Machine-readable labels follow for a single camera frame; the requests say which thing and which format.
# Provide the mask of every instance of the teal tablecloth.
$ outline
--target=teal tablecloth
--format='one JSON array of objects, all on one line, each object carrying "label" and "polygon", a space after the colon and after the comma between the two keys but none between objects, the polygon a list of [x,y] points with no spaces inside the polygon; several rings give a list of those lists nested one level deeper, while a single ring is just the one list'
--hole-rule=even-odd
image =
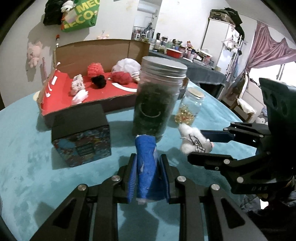
[{"label": "teal tablecloth", "polygon": [[[133,109],[109,113],[112,155],[79,167],[68,168],[51,144],[51,132],[39,116],[33,95],[0,111],[0,196],[2,217],[18,241],[28,241],[38,227],[80,183],[101,183],[127,164],[135,153],[131,135]],[[222,130],[231,121],[240,121],[223,104],[206,93],[194,126]],[[192,166],[180,151],[180,134],[173,119],[157,144],[170,164],[197,184],[219,184],[240,203],[241,196],[230,193],[230,186],[219,172]],[[215,143],[212,153],[229,154],[242,159],[255,154],[255,148],[235,142]],[[118,205],[120,241],[177,241],[179,205],[165,201],[147,206],[135,202]]]}]

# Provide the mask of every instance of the pink curtain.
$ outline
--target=pink curtain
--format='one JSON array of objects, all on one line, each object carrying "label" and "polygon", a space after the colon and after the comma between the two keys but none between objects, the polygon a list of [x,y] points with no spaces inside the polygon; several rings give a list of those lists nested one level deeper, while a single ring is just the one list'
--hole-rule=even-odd
[{"label": "pink curtain", "polygon": [[285,38],[275,41],[268,26],[258,21],[253,46],[247,61],[246,70],[264,68],[296,61],[296,50],[289,48]]},{"label": "pink curtain", "polygon": [[289,48],[285,38],[281,42],[275,41],[271,36],[268,26],[257,21],[257,28],[253,45],[244,71],[237,77],[235,83],[225,94],[229,100],[237,96],[242,97],[248,81],[251,68],[264,68],[277,64],[286,64],[296,61],[296,50]]}]

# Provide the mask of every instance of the window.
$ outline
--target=window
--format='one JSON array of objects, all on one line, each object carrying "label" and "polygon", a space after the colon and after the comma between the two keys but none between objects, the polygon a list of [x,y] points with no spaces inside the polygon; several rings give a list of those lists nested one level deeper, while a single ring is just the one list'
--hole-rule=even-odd
[{"label": "window", "polygon": [[296,63],[290,62],[266,68],[251,69],[250,78],[252,78],[257,84],[259,84],[259,78],[267,78],[296,86]]},{"label": "window", "polygon": [[290,62],[283,65],[282,76],[279,79],[288,85],[296,86],[296,63]]},{"label": "window", "polygon": [[251,69],[250,78],[259,84],[259,78],[267,78],[271,80],[277,80],[277,76],[280,72],[281,65],[273,65],[270,67]]}]

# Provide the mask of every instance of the red bowl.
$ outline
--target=red bowl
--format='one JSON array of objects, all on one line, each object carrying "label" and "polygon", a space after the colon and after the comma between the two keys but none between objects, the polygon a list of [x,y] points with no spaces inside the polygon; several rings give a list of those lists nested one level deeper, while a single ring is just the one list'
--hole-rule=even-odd
[{"label": "red bowl", "polygon": [[181,58],[183,56],[183,53],[175,49],[167,49],[167,56]]}]

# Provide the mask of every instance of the black yarn ball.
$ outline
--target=black yarn ball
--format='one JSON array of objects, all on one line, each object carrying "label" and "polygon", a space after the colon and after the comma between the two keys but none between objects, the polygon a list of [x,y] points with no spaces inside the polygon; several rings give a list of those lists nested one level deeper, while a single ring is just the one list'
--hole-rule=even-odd
[{"label": "black yarn ball", "polygon": [[107,81],[105,80],[105,76],[99,75],[96,77],[92,77],[91,81],[99,88],[102,89],[106,86]]}]

